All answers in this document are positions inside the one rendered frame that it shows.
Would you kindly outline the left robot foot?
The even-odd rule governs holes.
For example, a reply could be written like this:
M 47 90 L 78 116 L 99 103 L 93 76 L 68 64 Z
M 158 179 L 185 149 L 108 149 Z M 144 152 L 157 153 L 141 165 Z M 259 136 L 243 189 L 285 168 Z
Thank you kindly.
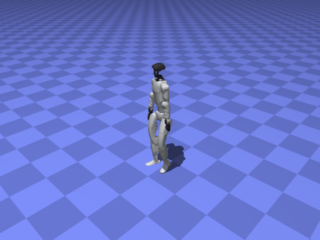
M 168 160 L 168 164 L 163 164 L 162 168 L 160 169 L 160 173 L 161 174 L 165 173 L 170 165 L 171 165 L 171 162 Z

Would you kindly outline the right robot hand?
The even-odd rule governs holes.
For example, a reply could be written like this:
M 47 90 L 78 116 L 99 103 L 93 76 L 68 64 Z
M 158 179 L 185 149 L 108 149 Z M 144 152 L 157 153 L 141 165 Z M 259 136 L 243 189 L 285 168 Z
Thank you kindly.
M 153 113 L 154 110 L 151 111 L 151 109 L 150 109 L 150 107 L 149 107 L 149 108 L 148 108 L 148 111 L 149 111 L 149 113 L 148 113 L 147 119 L 149 120 L 150 115 Z

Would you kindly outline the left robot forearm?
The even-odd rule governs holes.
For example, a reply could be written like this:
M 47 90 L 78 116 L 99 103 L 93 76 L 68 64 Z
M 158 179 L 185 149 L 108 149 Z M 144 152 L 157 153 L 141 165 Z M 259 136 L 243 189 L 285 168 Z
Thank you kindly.
M 165 108 L 164 108 L 164 120 L 167 121 L 167 123 L 170 123 L 170 104 L 167 102 L 165 104 Z

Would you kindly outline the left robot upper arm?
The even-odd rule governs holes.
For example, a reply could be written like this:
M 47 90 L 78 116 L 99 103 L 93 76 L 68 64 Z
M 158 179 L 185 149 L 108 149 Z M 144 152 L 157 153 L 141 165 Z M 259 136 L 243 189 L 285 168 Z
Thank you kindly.
M 170 104 L 170 101 L 169 101 L 169 99 L 170 99 L 170 97 L 169 97 L 170 88 L 169 88 L 169 85 L 166 84 L 166 83 L 162 83 L 162 84 L 160 84 L 160 86 L 161 86 L 160 89 L 162 91 L 162 95 L 163 95 L 163 99 L 164 99 L 164 101 L 162 102 L 161 105 L 162 105 L 163 108 L 166 108 L 165 104 L 166 103 Z

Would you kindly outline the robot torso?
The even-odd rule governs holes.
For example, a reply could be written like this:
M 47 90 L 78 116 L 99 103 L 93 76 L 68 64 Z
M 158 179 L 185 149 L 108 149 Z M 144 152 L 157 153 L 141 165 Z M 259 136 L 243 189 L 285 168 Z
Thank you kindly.
M 162 107 L 162 103 L 164 102 L 164 98 L 163 98 L 163 92 L 161 91 L 161 84 L 166 83 L 168 85 L 168 83 L 166 80 L 158 79 L 160 81 L 156 81 L 156 79 L 158 79 L 158 78 L 155 78 L 152 82 L 154 102 L 158 107 L 158 110 L 156 110 L 155 115 L 159 121 L 162 121 L 162 119 L 164 119 L 164 115 L 165 115 L 164 114 L 165 108 Z

